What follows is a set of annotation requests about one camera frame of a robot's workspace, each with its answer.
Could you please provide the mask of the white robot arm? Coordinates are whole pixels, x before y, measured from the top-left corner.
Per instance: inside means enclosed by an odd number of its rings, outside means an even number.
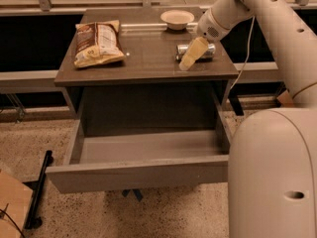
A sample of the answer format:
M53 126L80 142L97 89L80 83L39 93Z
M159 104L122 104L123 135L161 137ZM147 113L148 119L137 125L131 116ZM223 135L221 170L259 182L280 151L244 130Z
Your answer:
M231 141L230 238L317 238L317 35L285 0L217 0L196 31L257 19L290 106L257 112Z

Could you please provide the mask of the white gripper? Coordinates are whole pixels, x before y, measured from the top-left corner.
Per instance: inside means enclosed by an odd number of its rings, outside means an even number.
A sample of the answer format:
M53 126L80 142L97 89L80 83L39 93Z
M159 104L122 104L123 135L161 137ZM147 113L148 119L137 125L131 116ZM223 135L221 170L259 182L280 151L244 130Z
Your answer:
M209 8L199 19L196 28L197 35L201 37L195 38L189 44L179 68L189 70L207 52L208 41L219 42L229 34L230 30L229 11L217 7Z

